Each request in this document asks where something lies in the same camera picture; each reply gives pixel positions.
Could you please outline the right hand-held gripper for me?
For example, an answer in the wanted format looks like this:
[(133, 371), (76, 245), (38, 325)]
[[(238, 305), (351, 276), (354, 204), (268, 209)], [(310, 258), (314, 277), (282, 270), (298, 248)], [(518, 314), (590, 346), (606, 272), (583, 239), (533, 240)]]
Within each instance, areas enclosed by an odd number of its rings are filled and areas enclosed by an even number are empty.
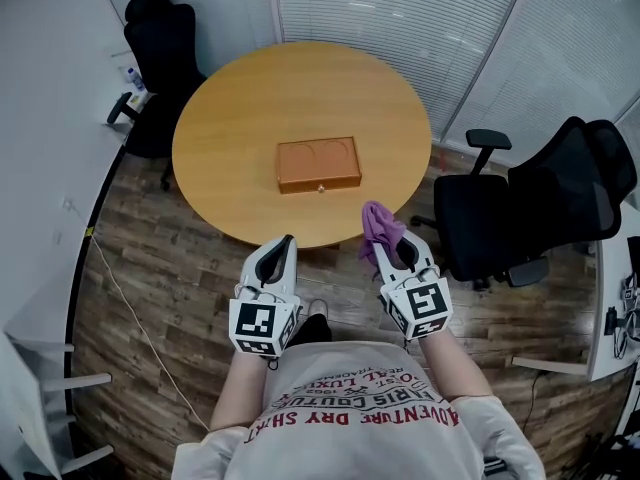
[(447, 279), (439, 276), (429, 245), (411, 231), (403, 233), (399, 260), (410, 271), (398, 271), (382, 244), (374, 243), (373, 250), (384, 282), (380, 288), (384, 311), (405, 340), (444, 330), (453, 305)]

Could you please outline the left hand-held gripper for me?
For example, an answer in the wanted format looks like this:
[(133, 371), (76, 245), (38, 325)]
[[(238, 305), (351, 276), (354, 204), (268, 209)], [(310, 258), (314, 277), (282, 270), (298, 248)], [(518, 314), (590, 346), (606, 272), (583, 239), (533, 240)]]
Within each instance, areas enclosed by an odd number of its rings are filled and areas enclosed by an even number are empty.
[[(297, 252), (295, 238), (283, 235), (245, 260), (241, 271), (245, 284), (236, 285), (229, 301), (229, 338), (238, 352), (263, 358), (279, 358), (284, 352), (301, 308), (298, 296), (287, 295), (295, 290)], [(267, 285), (280, 294), (255, 288)]]

